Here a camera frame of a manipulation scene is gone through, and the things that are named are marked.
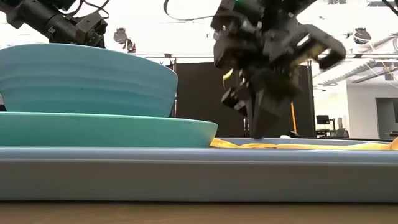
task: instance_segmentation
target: yellow towel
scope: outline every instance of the yellow towel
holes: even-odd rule
[[[337,150],[398,150],[398,138],[390,144],[364,143],[351,146],[317,146],[306,144],[263,144],[250,143],[241,146],[214,138],[210,147],[223,149],[337,149]]]

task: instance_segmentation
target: blue tray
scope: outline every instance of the blue tray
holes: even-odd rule
[[[396,151],[0,147],[0,155],[0,200],[398,202]]]

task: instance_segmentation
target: black backdrop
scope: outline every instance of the black backdrop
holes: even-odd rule
[[[215,122],[218,124],[217,137],[244,137],[243,117],[221,104],[221,97],[226,91],[222,76],[228,70],[215,68],[213,63],[182,63],[176,66],[179,79],[177,117]],[[294,99],[297,132],[303,137],[315,137],[312,83],[308,79],[307,67],[299,69],[303,93]],[[228,89],[234,82],[236,80],[230,78],[224,84],[225,88]],[[283,111],[277,124],[270,128],[265,137],[278,138],[293,131],[290,106]]]

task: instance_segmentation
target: teal bowl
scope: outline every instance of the teal bowl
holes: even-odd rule
[[[0,50],[8,111],[168,117],[178,77],[134,55],[68,44]]]

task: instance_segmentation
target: desk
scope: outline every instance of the desk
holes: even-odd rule
[[[7,224],[395,224],[398,205],[0,203]]]

